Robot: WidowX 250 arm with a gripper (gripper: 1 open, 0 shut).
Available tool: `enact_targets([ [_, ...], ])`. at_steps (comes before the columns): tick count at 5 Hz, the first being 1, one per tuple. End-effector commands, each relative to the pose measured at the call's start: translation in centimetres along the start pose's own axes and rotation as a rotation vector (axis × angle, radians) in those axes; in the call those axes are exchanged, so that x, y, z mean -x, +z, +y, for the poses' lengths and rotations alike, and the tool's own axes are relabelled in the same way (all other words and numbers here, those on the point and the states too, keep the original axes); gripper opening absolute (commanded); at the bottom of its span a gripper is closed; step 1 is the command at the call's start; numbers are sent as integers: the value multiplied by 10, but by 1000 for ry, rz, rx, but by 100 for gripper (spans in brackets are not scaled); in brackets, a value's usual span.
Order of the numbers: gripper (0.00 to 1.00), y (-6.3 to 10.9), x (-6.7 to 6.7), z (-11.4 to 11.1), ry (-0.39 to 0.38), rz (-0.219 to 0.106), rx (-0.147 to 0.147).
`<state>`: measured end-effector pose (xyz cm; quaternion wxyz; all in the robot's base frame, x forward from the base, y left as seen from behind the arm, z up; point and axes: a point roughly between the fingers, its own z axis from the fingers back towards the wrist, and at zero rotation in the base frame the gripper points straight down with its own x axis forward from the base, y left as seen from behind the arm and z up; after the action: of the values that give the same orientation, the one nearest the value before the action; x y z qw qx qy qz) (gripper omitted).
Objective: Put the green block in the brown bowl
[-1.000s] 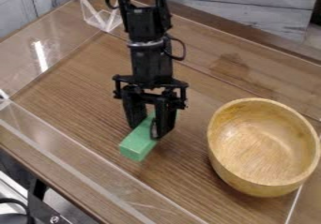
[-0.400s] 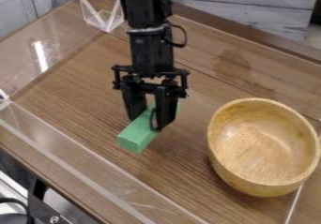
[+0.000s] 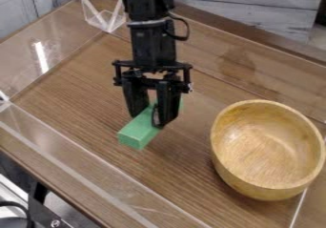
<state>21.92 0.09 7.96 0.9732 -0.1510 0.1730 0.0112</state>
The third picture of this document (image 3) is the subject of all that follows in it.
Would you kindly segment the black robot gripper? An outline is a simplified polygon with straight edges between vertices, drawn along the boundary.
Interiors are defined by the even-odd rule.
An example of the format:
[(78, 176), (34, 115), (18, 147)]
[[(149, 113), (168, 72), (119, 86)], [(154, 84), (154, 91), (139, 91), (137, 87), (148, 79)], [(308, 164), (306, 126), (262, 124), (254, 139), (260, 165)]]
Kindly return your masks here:
[(177, 41), (189, 36), (176, 34), (173, 19), (131, 21), (133, 57), (113, 62), (114, 82), (122, 86), (130, 115), (137, 117), (150, 105), (149, 90), (157, 90), (152, 125), (164, 128), (178, 117), (181, 93), (192, 91), (193, 66), (177, 61)]

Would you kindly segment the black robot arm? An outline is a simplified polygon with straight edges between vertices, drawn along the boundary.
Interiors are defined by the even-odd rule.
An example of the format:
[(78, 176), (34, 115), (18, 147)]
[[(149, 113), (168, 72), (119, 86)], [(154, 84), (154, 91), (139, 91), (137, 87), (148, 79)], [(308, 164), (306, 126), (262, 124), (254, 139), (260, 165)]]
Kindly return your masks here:
[(177, 60), (177, 35), (172, 14), (176, 0), (122, 0), (129, 14), (133, 58), (113, 62), (114, 83), (122, 87), (127, 109), (138, 116), (153, 106), (152, 125), (165, 127), (178, 117), (181, 96), (192, 91), (193, 66)]

